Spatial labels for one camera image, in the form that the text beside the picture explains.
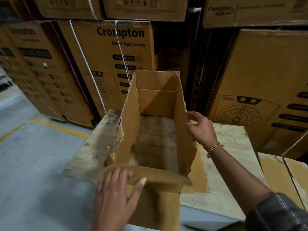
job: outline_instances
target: wooden table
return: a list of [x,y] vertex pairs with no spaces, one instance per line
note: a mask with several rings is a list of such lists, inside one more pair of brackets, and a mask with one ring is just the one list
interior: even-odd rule
[[[97,183],[96,175],[102,170],[108,154],[107,146],[114,141],[120,111],[109,110],[90,137],[67,165],[64,174],[82,181]],[[246,169],[266,185],[263,172],[244,127],[216,124],[218,141]],[[245,216],[231,195],[207,152],[198,145],[208,178],[208,193],[181,194],[180,223],[199,229],[215,231]]]

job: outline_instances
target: air cooler illustration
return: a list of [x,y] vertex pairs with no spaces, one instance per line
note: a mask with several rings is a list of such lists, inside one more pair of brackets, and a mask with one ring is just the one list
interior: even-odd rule
[[253,138],[280,106],[253,97],[219,96],[214,107],[214,122],[244,126],[249,137]]
[[[111,74],[107,74],[101,71],[91,70],[91,72],[93,74],[96,85],[100,91],[104,103],[118,103],[119,106],[122,106],[121,100],[119,99],[119,91],[116,85],[115,77]],[[83,71],[83,73],[91,76],[88,70]],[[93,80],[91,80],[91,87],[96,90]]]

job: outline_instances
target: sleeve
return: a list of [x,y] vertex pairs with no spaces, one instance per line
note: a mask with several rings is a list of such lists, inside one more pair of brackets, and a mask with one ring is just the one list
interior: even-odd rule
[[247,215],[245,227],[247,231],[308,231],[308,212],[287,195],[275,193]]

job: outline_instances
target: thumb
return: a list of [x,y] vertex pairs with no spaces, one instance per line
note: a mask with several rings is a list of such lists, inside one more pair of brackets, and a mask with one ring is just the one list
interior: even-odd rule
[[128,207],[130,209],[130,211],[133,213],[133,211],[136,209],[139,197],[141,195],[141,192],[143,190],[143,187],[145,185],[145,183],[147,182],[146,178],[141,178],[140,181],[137,183],[137,185],[135,186],[132,195],[130,196],[127,204]]
[[191,134],[193,134],[193,132],[194,132],[194,131],[196,130],[196,128],[197,128],[195,125],[193,125],[193,124],[191,124],[191,123],[189,123],[189,122],[185,123],[184,127],[185,127]]

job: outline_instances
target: fan grille illustration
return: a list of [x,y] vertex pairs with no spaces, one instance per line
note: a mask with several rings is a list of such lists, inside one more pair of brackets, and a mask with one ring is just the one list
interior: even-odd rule
[[260,123],[260,113],[248,105],[231,105],[222,109],[216,116],[216,122],[254,129]]
[[[115,102],[117,100],[116,91],[114,87],[104,79],[95,78],[96,85],[104,97],[104,100],[108,103]],[[94,82],[91,82],[92,87],[95,89]]]

